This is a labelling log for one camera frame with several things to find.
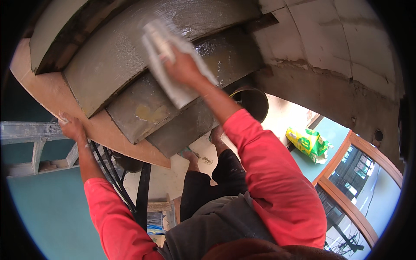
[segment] worker's right hand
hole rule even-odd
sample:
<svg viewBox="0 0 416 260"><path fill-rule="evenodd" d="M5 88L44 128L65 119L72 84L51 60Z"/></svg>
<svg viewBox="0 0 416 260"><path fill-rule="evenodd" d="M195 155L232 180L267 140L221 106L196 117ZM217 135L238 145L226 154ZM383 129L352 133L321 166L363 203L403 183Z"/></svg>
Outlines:
<svg viewBox="0 0 416 260"><path fill-rule="evenodd" d="M165 60L165 68L173 79L191 88L194 88L195 85L202 80L206 80L205 76L199 71L191 55L188 53L181 53L172 44L171 49L175 54L175 63L172 63L167 57L162 57L162 61Z"/></svg>
<svg viewBox="0 0 416 260"><path fill-rule="evenodd" d="M59 111L58 122L61 126L62 133L66 137L69 137L76 142L87 139L84 126L78 118L71 116L68 113Z"/></svg>

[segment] round hole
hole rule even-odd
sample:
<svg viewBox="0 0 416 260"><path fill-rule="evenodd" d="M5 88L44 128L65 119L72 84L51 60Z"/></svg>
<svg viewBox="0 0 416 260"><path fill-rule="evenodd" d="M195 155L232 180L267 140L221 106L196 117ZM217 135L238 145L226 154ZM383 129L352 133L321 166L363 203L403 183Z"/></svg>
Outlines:
<svg viewBox="0 0 416 260"><path fill-rule="evenodd" d="M383 132L380 129L377 129L374 132L374 138L375 138L376 141L381 142L383 140Z"/></svg>

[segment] white floor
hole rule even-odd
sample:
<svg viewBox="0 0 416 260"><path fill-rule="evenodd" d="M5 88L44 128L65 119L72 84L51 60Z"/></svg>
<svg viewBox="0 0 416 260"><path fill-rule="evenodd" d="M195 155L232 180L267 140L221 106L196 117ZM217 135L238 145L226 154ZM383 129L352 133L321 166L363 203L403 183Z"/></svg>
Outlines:
<svg viewBox="0 0 416 260"><path fill-rule="evenodd" d="M264 129L271 130L284 144L289 144L286 138L286 130L290 127L305 128L310 119L316 114L308 109L267 94L269 100L269 112L262 123ZM201 172L211 176L212 171L217 165L218 158L215 147L208 141L210 132L193 142L189 147L198 153L201 157L198 166ZM231 143L227 136L223 135L222 140L238 155L236 147ZM166 194L170 199L182 195L183 181L189 162L174 155L171 157L171 169L160 166L152 166L149 200L165 201ZM127 193L136 201L137 186L140 179L140 173L128 173L124 180L124 186Z"/></svg>

